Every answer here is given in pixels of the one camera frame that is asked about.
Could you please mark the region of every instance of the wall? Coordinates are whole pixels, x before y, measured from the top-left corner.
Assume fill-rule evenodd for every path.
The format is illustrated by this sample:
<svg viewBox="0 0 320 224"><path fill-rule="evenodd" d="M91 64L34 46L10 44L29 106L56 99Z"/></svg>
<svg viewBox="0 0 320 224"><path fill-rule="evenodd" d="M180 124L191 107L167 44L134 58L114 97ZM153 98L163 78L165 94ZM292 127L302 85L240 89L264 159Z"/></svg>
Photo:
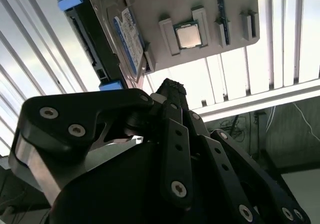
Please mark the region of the wall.
<svg viewBox="0 0 320 224"><path fill-rule="evenodd" d="M282 177L311 223L320 223L320 169L284 174Z"/></svg>

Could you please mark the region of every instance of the metal plate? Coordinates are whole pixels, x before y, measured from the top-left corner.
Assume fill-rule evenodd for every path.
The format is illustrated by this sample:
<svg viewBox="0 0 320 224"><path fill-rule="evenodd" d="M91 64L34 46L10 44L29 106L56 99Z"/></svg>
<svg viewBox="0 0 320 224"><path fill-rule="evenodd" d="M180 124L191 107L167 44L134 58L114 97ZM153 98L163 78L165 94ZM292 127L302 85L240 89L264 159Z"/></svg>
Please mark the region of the metal plate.
<svg viewBox="0 0 320 224"><path fill-rule="evenodd" d="M228 50L244 47L256 43L259 39L259 32L256 38L251 41L244 39L241 12L253 10L258 12L258 0L224 0L225 12L231 24L230 45L223 48L220 43L219 31L215 20L219 17L217 0L127 0L132 4L136 21L145 42L150 43L154 54L156 70L176 66L182 63L205 58ZM197 6L203 6L206 11L207 23L210 34L208 46L184 49L180 54L172 56L165 45L161 34L159 21L164 16L171 18L173 25L181 24L192 20L192 10Z"/></svg>

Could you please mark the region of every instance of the white slat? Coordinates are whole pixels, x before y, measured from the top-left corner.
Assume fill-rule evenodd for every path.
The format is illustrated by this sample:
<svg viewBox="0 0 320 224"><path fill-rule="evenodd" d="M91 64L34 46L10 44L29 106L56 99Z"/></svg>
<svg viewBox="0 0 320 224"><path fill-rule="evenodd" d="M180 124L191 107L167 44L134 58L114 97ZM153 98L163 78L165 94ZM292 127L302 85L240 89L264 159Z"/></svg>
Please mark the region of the white slat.
<svg viewBox="0 0 320 224"><path fill-rule="evenodd" d="M148 75L148 77L149 77L151 89L154 90L155 92L157 91L157 89L160 87L160 85L166 78L172 79L168 68L151 73Z"/></svg>
<svg viewBox="0 0 320 224"><path fill-rule="evenodd" d="M320 0L303 0L299 82L319 78Z"/></svg>
<svg viewBox="0 0 320 224"><path fill-rule="evenodd" d="M284 0L284 64L283 84L290 86L294 84L295 78L295 54L296 54L296 3L297 0Z"/></svg>
<svg viewBox="0 0 320 224"><path fill-rule="evenodd" d="M59 10L57 0L29 0L32 8L37 11L41 22L54 41L64 61L78 74L88 91L97 91L100 81L97 78L83 47L78 41L66 15Z"/></svg>
<svg viewBox="0 0 320 224"><path fill-rule="evenodd" d="M260 19L260 40L247 47L248 72L251 94L269 90L269 80L273 82L271 72L271 54L269 49L271 22L270 0L258 0Z"/></svg>
<svg viewBox="0 0 320 224"><path fill-rule="evenodd" d="M202 107L202 100L205 100L207 105L215 103L207 64L204 58L171 67L169 70L172 79L184 85L189 109Z"/></svg>
<svg viewBox="0 0 320 224"><path fill-rule="evenodd" d="M283 64L283 0L272 0L272 44L273 44L273 86L281 88L284 85Z"/></svg>
<svg viewBox="0 0 320 224"><path fill-rule="evenodd" d="M246 96L246 57L244 48L221 54L228 99Z"/></svg>
<svg viewBox="0 0 320 224"><path fill-rule="evenodd" d="M216 103L224 102L224 96L227 95L225 75L221 62L221 55L214 55L206 58L208 63L211 85Z"/></svg>

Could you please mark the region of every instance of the silver metal part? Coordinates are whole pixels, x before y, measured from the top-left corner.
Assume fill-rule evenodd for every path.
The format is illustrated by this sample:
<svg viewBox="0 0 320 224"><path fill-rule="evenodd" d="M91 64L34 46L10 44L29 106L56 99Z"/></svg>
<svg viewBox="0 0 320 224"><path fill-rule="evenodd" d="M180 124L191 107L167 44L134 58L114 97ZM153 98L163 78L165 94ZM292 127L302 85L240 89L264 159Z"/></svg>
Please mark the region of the silver metal part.
<svg viewBox="0 0 320 224"><path fill-rule="evenodd" d="M227 135L223 132L220 133L220 135L224 138L224 139L228 139Z"/></svg>
<svg viewBox="0 0 320 224"><path fill-rule="evenodd" d="M86 134L85 128L80 124L71 124L68 128L68 131L71 135L76 137L82 137L84 134Z"/></svg>
<svg viewBox="0 0 320 224"><path fill-rule="evenodd" d="M150 95L150 97L151 97L154 101L156 101L156 102L158 102L158 103L160 103L160 104L163 104L163 103L167 100L167 97L164 97L163 95L158 94L158 93L152 93L152 94Z"/></svg>
<svg viewBox="0 0 320 224"><path fill-rule="evenodd" d="M94 7L94 11L105 32L111 49L119 58L119 67L128 87L141 88L143 82L142 74L145 72L147 63L146 58L144 55L142 56L140 64L135 67L135 72L130 64L130 59L127 56L114 23L115 17L118 17L122 21L122 12L127 8L125 0L90 0L90 2Z"/></svg>
<svg viewBox="0 0 320 224"><path fill-rule="evenodd" d="M175 29L181 48L193 48L201 45L198 24L187 24Z"/></svg>
<svg viewBox="0 0 320 224"><path fill-rule="evenodd" d="M143 95L141 95L140 98L141 98L143 101L146 101L146 102L148 101L148 98L145 97L145 96L143 96Z"/></svg>
<svg viewBox="0 0 320 224"><path fill-rule="evenodd" d="M192 116L193 116L195 119L197 119L197 120L200 119L200 116L199 116L197 113L192 113Z"/></svg>
<svg viewBox="0 0 320 224"><path fill-rule="evenodd" d="M178 109L178 107L175 105L175 104L170 104L170 106L172 107L172 108L174 108L174 109Z"/></svg>
<svg viewBox="0 0 320 224"><path fill-rule="evenodd" d="M55 162L50 155L41 152L20 135L15 148L15 155L20 162L28 166L29 169L27 170L31 171L32 176L26 176L26 169L20 169L18 165L15 165L17 160L14 155L10 155L9 162L12 172L17 177L43 191L52 205L60 191L70 181L135 145L137 145L136 140L116 145L105 145L90 151L83 162L76 165L65 165Z"/></svg>
<svg viewBox="0 0 320 224"><path fill-rule="evenodd" d="M59 113L54 108L44 107L40 109L40 115L44 118L54 119L59 115Z"/></svg>
<svg viewBox="0 0 320 224"><path fill-rule="evenodd" d="M254 217L249 208L247 208L245 205L240 205L239 212L241 216L244 217L244 219L246 219L249 223L252 223L252 221L254 220Z"/></svg>
<svg viewBox="0 0 320 224"><path fill-rule="evenodd" d="M293 215L291 214L291 212L287 208L282 208L282 212L285 215L285 217L288 218L290 221L294 220Z"/></svg>
<svg viewBox="0 0 320 224"><path fill-rule="evenodd" d="M179 181L171 183L171 190L179 198L184 198L187 195L186 187Z"/></svg>
<svg viewBox="0 0 320 224"><path fill-rule="evenodd" d="M297 216L300 220L302 220L302 221L305 220L304 217L302 216L302 214L301 214L298 210L294 209L294 213L296 214L296 216Z"/></svg>
<svg viewBox="0 0 320 224"><path fill-rule="evenodd" d="M250 41L244 38L240 15L249 9L258 12L258 0L224 1L228 26L232 26L232 30L229 30L230 44L222 46L222 37L215 26L215 21L220 16L217 0L127 0L143 39L150 44L157 63L156 71L248 46L259 40L259 32ZM205 13L194 15L193 11L198 7L202 7ZM173 27L189 20L198 21L200 37L206 37L207 40L204 39L203 46L180 50ZM255 30L259 30L259 20L255 20L253 24Z"/></svg>

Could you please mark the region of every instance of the ceiling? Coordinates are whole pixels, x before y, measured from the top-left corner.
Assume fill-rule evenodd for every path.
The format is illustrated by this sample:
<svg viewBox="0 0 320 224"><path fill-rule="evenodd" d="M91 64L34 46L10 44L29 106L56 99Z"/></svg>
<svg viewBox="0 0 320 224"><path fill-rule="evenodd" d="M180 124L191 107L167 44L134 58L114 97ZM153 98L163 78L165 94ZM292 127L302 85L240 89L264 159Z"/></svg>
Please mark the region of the ceiling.
<svg viewBox="0 0 320 224"><path fill-rule="evenodd" d="M320 0L258 0L260 40L149 74L184 84L204 121L320 95ZM23 102L98 90L99 80L57 0L0 0L0 155L9 154Z"/></svg>

